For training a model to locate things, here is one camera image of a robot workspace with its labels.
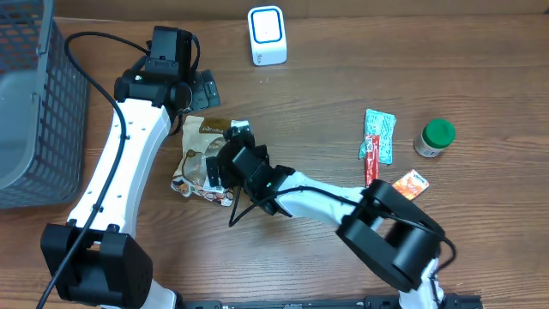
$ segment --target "gray plastic basket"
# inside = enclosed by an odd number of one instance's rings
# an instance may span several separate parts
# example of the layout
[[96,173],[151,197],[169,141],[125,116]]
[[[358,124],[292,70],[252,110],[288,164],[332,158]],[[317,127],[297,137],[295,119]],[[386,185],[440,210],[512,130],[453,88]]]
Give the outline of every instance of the gray plastic basket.
[[0,208],[78,196],[88,96],[52,0],[0,0]]

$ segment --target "orange snack packet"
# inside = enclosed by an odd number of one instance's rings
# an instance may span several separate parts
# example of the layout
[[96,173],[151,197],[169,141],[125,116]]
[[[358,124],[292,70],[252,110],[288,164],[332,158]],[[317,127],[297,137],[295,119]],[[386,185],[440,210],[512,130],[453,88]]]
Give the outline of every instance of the orange snack packet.
[[364,159],[364,172],[366,186],[374,179],[379,178],[379,135],[365,135],[366,157]]
[[416,170],[411,170],[402,176],[401,179],[398,179],[394,184],[393,188],[399,191],[404,197],[412,201],[415,199],[421,192],[425,191],[429,187],[429,181],[419,175]]

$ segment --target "red wrapper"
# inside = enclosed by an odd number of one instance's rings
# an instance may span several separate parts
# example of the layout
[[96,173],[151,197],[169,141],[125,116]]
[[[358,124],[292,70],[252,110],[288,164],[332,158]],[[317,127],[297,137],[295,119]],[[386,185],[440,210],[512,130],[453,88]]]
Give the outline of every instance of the red wrapper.
[[364,160],[366,186],[379,177],[379,135],[365,135],[366,157]]

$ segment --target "white plastic housing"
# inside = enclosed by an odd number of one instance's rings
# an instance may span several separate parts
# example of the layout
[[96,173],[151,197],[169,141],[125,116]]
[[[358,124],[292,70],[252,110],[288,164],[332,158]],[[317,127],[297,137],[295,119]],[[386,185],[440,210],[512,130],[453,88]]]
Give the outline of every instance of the white plastic housing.
[[[177,296],[173,291],[163,288],[156,280],[151,282],[151,288],[148,291],[147,300],[141,309],[174,309]],[[121,309],[116,306],[102,305],[103,309]]]
[[248,12],[251,56],[255,65],[282,64],[287,59],[286,30],[282,10],[274,5]]
[[[288,176],[278,188],[284,191],[299,186],[312,186],[344,197],[354,202],[362,200],[362,190],[364,187],[341,188],[335,185],[324,184],[323,182],[310,179],[302,172],[295,172]],[[326,197],[321,193],[314,191],[296,191],[290,192],[276,198],[276,202],[292,217],[310,218],[333,227],[341,225],[341,219],[344,215],[350,215],[354,206],[344,204]],[[375,231],[383,222],[382,218],[377,218],[371,228]]]
[[[410,290],[408,293],[399,291],[399,304],[402,309],[438,309],[438,304],[433,299],[431,280],[429,277],[438,266],[438,258],[431,260],[421,274],[421,284],[417,290]],[[444,297],[444,291],[438,286],[438,280],[435,281],[435,290],[437,297],[441,300]]]
[[[103,211],[97,214],[91,229],[105,231],[109,224],[115,224],[120,227],[120,233],[128,233],[135,238],[137,211],[143,188],[156,152],[168,135],[171,122],[166,109],[152,106],[151,101],[127,99],[124,103],[118,103],[118,106],[126,120],[126,135],[130,139],[126,141],[117,171],[101,205]],[[119,138],[120,119],[114,113],[111,132],[94,175],[67,219],[76,219],[77,227],[84,226],[97,201],[116,157]]]

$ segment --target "wooden table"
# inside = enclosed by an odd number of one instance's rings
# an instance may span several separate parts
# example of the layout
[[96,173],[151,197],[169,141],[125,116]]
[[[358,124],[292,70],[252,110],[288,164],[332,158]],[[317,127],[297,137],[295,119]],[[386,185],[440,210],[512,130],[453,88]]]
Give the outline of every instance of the wooden table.
[[[287,21],[288,61],[252,65],[245,21],[63,23],[65,34],[104,31],[143,43],[154,25],[200,39],[221,107],[198,115],[247,118],[274,164],[335,185],[363,185],[357,160],[367,108],[397,117],[395,181],[415,168],[431,182],[417,204],[447,231],[459,257],[441,274],[446,292],[480,294],[486,308],[549,303],[549,17],[442,16]],[[140,56],[99,38],[75,55],[109,90]],[[87,183],[106,140],[112,109],[92,92]],[[436,159],[413,138],[436,117],[457,140]],[[170,187],[181,136],[167,138],[143,194],[137,240],[154,276],[187,300],[310,300],[395,294],[334,234],[315,221],[254,210],[227,227],[229,208],[183,199]],[[0,215],[0,308],[35,306],[50,279],[39,249],[47,222],[72,205]],[[50,308],[77,308],[52,295]]]

